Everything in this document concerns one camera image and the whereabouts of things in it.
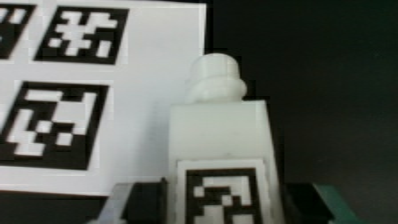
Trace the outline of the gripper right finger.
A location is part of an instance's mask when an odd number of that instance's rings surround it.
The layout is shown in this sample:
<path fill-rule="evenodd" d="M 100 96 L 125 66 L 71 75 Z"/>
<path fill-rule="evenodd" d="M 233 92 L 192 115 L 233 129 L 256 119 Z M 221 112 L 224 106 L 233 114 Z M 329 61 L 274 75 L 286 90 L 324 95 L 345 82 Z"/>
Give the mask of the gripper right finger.
<path fill-rule="evenodd" d="M 288 224 L 370 224 L 357 217 L 333 185 L 288 183 L 283 198 Z"/>

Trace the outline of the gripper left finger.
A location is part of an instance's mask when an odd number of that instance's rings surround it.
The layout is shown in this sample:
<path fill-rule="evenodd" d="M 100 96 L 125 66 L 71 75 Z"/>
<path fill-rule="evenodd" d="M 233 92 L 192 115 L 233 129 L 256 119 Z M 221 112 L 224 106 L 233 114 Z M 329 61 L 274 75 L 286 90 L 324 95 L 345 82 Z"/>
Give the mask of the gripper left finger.
<path fill-rule="evenodd" d="M 119 183 L 87 224 L 167 224 L 167 180 Z"/>

